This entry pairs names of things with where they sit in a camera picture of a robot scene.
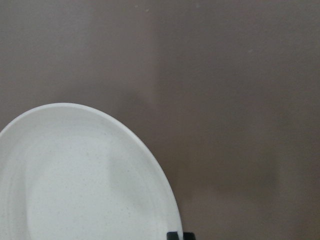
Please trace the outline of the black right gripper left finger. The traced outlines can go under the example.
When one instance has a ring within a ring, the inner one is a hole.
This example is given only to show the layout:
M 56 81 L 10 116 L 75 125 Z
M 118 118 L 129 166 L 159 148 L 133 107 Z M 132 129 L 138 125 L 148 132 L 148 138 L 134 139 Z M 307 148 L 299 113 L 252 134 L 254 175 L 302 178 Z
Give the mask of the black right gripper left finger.
M 179 240 L 179 235 L 176 231 L 169 231 L 166 234 L 166 239 L 167 240 Z

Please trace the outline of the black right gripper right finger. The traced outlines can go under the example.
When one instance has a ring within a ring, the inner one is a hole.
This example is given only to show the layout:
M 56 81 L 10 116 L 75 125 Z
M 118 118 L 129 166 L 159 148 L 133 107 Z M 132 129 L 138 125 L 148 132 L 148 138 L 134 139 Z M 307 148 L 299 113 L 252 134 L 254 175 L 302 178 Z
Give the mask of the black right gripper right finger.
M 183 240 L 196 240 L 196 236 L 193 232 L 184 232 Z

